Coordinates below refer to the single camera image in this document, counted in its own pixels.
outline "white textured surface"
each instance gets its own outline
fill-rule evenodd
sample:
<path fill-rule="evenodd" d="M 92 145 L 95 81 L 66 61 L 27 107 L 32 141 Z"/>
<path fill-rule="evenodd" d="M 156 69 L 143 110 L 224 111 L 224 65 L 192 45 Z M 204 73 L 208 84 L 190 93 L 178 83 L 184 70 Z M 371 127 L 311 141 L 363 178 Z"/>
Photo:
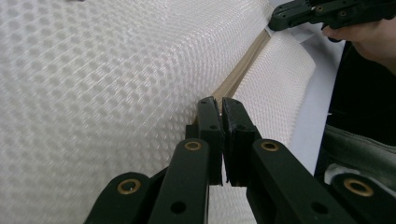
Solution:
<path fill-rule="evenodd" d="M 314 69 L 314 61 L 293 36 L 274 33 L 234 96 L 243 102 L 262 138 L 289 147 Z"/>
<path fill-rule="evenodd" d="M 1 1 L 0 222 L 81 223 L 113 177 L 159 172 L 268 15 L 259 0 Z M 243 198 L 213 188 L 210 223 L 254 222 Z"/>

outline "clamp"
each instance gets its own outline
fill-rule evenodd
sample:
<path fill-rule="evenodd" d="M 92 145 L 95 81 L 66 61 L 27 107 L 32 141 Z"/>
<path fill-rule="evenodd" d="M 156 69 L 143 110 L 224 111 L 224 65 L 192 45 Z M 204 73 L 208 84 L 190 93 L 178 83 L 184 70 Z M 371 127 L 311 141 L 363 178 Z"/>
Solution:
<path fill-rule="evenodd" d="M 99 195 L 85 223 L 207 223 L 209 185 L 222 185 L 221 162 L 233 187 L 247 188 L 258 223 L 396 223 L 396 200 L 360 175 L 337 175 L 323 187 L 289 150 L 262 139 L 241 102 L 198 102 L 167 168 L 153 177 L 119 175 Z"/>
<path fill-rule="evenodd" d="M 305 22 L 323 22 L 339 29 L 395 16 L 396 0 L 295 0 L 276 7 L 268 26 L 281 31 Z"/>

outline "black clamp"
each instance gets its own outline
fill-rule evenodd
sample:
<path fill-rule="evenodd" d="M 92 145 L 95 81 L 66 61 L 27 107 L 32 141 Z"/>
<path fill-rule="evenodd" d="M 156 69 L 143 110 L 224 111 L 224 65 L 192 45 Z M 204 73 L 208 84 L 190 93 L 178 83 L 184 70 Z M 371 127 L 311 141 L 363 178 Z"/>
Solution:
<path fill-rule="evenodd" d="M 370 179 L 337 175 L 325 189 L 281 143 L 262 139 L 244 106 L 213 97 L 198 102 L 167 168 L 149 178 L 119 175 L 99 195 L 85 223 L 207 223 L 209 185 L 246 187 L 258 223 L 396 223 L 396 200 Z"/>
<path fill-rule="evenodd" d="M 274 31 L 306 22 L 323 22 L 333 29 L 353 24 L 391 20 L 396 16 L 396 0 L 295 0 L 278 6 L 269 21 Z"/>

